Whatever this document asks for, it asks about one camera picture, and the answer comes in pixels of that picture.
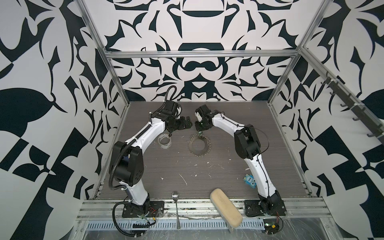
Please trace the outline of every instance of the gray wood grain surface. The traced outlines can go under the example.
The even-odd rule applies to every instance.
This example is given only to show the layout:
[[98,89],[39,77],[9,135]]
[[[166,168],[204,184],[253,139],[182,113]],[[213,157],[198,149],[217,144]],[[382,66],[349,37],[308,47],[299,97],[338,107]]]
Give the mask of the gray wood grain surface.
[[[307,196],[266,102],[187,102],[181,103],[181,115],[191,117],[192,128],[175,131],[169,149],[161,149],[155,139],[144,153],[142,181],[151,198],[170,198],[175,190],[181,199],[209,198],[215,188],[222,189],[228,197],[257,197],[257,190],[243,181],[244,176],[251,174],[251,171],[247,170],[247,164],[237,155],[233,137],[228,133],[212,127],[203,132],[210,138],[211,151],[203,157],[196,157],[189,152],[189,136],[197,133],[195,109],[203,104],[211,110],[224,111],[234,121],[252,124],[264,131],[269,137],[270,146],[263,153],[263,161],[276,189],[282,197]],[[136,134],[148,122],[148,112],[155,111],[159,106],[159,102],[132,102],[119,141],[125,141]],[[267,139],[261,132],[256,133],[264,150]],[[125,198],[124,191],[109,190],[108,178],[107,173],[99,199]]]

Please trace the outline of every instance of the spoon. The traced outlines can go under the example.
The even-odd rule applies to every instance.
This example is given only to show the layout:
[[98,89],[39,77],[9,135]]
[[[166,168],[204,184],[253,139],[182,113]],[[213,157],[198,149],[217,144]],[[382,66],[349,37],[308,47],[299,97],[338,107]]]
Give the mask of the spoon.
[[176,203],[176,217],[177,217],[176,227],[177,227],[177,229],[180,229],[181,227],[180,227],[180,221],[179,221],[179,213],[177,211],[177,200],[179,199],[179,193],[177,191],[174,191],[172,193],[172,199]]

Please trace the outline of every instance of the metal gear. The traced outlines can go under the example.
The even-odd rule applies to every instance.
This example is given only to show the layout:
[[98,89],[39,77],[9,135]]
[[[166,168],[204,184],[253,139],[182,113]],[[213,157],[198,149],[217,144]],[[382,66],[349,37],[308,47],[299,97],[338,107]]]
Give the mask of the metal gear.
[[[204,142],[205,146],[202,150],[196,150],[193,148],[193,142],[196,140],[196,139],[200,139]],[[189,141],[188,141],[188,150],[193,153],[195,156],[197,157],[202,157],[206,154],[208,154],[208,152],[211,150],[211,142],[209,140],[209,138],[207,138],[206,136],[204,136],[203,134],[201,133],[198,133],[198,134],[193,134],[189,137]]]

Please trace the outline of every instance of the sponge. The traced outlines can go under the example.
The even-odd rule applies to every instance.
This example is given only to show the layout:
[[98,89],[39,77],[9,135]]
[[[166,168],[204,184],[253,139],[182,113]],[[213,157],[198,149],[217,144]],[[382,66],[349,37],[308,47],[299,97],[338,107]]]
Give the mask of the sponge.
[[229,231],[233,232],[233,229],[240,226],[243,221],[243,216],[239,210],[219,188],[211,192],[210,198],[221,217],[227,222]]

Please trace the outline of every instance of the clear tape roll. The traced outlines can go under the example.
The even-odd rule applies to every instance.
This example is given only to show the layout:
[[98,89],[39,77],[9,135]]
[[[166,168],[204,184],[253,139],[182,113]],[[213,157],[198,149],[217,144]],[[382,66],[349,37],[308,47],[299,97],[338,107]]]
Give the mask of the clear tape roll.
[[[165,139],[165,138],[169,139],[169,142],[168,142],[167,144],[162,144],[162,143],[161,143],[161,140],[163,140],[163,139]],[[169,148],[169,147],[172,145],[172,140],[170,139],[170,136],[168,136],[168,134],[166,134],[166,133],[162,133],[162,134],[160,134],[160,135],[157,137],[157,143],[160,145],[160,147],[161,147],[162,149],[167,149],[167,148]]]

